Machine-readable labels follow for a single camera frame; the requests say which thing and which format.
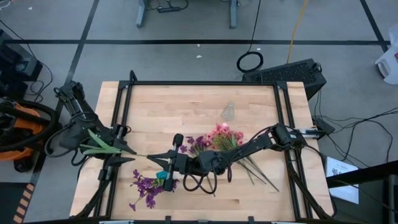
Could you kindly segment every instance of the wooden table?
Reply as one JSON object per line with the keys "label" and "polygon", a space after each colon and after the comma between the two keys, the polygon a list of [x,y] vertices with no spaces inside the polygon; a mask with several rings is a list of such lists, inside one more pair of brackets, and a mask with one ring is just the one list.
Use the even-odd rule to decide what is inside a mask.
{"label": "wooden table", "polygon": [[[117,87],[118,82],[103,82],[99,93],[96,113],[105,125],[111,123]],[[288,83],[288,87],[296,127],[310,128],[312,120],[303,84]],[[280,95],[287,120],[282,92]],[[223,123],[220,114],[229,100],[235,102],[235,119],[228,124],[233,130],[243,131],[245,141],[258,130],[278,123],[271,86],[139,85],[132,88],[127,119],[132,132],[125,140],[139,154],[166,152],[172,147],[175,133],[197,137],[210,132],[216,123]],[[307,142],[318,148],[316,140]],[[254,216],[257,221],[294,221],[284,154],[265,150],[253,154],[252,158],[280,192],[256,178],[253,178],[253,185],[247,172],[234,164],[231,183],[226,180],[226,174],[218,176],[216,197],[201,190],[187,192],[179,184],[175,193],[164,192],[156,196],[154,209],[147,208],[143,200],[134,212],[129,203],[134,203],[139,194],[135,186],[130,187],[133,170],[138,169],[146,177],[155,177],[160,171],[157,164],[138,157],[136,161],[123,164],[119,170],[112,219],[164,220],[165,216],[171,215],[172,220],[246,221],[248,216]],[[309,191],[331,215],[333,207],[319,155],[303,149],[302,161]],[[90,159],[81,170],[70,215],[78,213],[92,197],[98,187],[97,176],[102,164],[100,160]],[[194,184],[192,180],[188,183],[188,186]],[[208,182],[203,185],[210,188]],[[301,214],[305,217],[302,194],[298,188],[297,192]],[[104,195],[101,214],[104,214],[107,199],[108,193]]]}

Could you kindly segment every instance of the table leg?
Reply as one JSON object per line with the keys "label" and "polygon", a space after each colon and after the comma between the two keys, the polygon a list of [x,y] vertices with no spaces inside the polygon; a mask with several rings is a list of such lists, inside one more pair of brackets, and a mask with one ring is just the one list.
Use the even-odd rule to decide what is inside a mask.
{"label": "table leg", "polygon": [[236,6],[238,5],[238,0],[231,0],[231,5],[229,6],[229,10],[231,11],[231,25],[229,25],[230,29],[236,28]]}
{"label": "table leg", "polygon": [[136,25],[138,28],[141,28],[142,21],[144,20],[145,5],[146,5],[146,0],[138,0],[138,13],[136,20]]}

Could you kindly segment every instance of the gray floor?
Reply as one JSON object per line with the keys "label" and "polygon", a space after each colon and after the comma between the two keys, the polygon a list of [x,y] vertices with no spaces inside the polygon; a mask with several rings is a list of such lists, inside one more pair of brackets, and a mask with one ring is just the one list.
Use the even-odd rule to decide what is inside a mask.
{"label": "gray floor", "polygon": [[[144,27],[134,25],[137,2],[99,0],[88,39],[155,40],[155,39],[250,39],[258,0],[241,0],[238,27],[229,29],[228,3],[219,0],[189,0],[181,12],[159,14],[149,11]],[[398,2],[366,0],[384,40],[388,28],[398,23]],[[175,5],[184,1],[174,0]],[[25,39],[80,39],[93,0],[18,0],[0,11],[0,19]],[[303,0],[268,0],[262,2],[256,39],[289,40]],[[377,40],[359,0],[310,1],[297,30],[297,40]],[[46,63],[54,80],[44,92],[44,104],[55,108],[52,88],[64,83],[77,45],[31,45],[37,58]],[[73,79],[85,87],[86,99],[96,106],[102,81],[127,79],[133,69],[140,80],[240,80],[237,58],[247,45],[93,45],[86,44]],[[288,45],[254,45],[264,55],[263,68],[284,64]],[[374,61],[382,55],[380,46],[296,45],[291,61],[314,58],[323,67],[328,83],[322,90],[322,113],[332,118],[367,117],[396,107],[398,87],[383,82]],[[253,64],[250,58],[247,66]],[[40,80],[49,81],[46,70]],[[315,99],[310,101],[313,109]],[[62,114],[61,121],[67,122]],[[398,134],[394,115],[377,119],[393,136]],[[334,135],[345,150],[349,131]],[[385,162],[386,136],[374,124],[358,126],[350,154],[367,163]],[[319,141],[328,156],[340,159],[332,143]],[[393,142],[390,160],[398,158],[398,143]],[[77,169],[70,157],[46,159],[25,221],[67,218],[76,187]],[[0,181],[27,182],[31,173],[19,174],[12,163],[0,163]],[[361,188],[381,199],[381,183],[363,184]],[[371,223],[381,222],[381,207],[360,194],[360,204],[336,200],[338,216],[353,217]]]}

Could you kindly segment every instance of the yellow cable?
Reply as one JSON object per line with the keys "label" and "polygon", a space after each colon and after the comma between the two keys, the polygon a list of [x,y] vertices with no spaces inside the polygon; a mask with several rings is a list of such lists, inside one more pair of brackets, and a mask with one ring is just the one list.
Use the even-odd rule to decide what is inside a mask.
{"label": "yellow cable", "polygon": [[289,61],[290,61],[290,56],[292,55],[292,51],[293,51],[293,40],[294,40],[294,36],[296,35],[296,29],[299,26],[301,18],[304,15],[304,11],[307,6],[307,3],[308,3],[308,0],[305,0],[303,8],[301,8],[300,16],[298,17],[298,21],[296,22],[296,26],[294,27],[293,34],[292,34],[292,40],[290,41],[290,46],[289,46],[289,54],[287,55],[287,63],[289,63]]}

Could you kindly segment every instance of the teal object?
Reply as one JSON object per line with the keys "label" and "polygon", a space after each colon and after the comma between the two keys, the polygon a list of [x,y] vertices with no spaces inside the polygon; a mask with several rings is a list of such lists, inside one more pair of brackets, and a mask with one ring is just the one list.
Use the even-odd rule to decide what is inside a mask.
{"label": "teal object", "polygon": [[156,173],[156,178],[165,180],[167,178],[167,174],[168,174],[168,172],[166,172],[166,171],[160,171],[160,172]]}

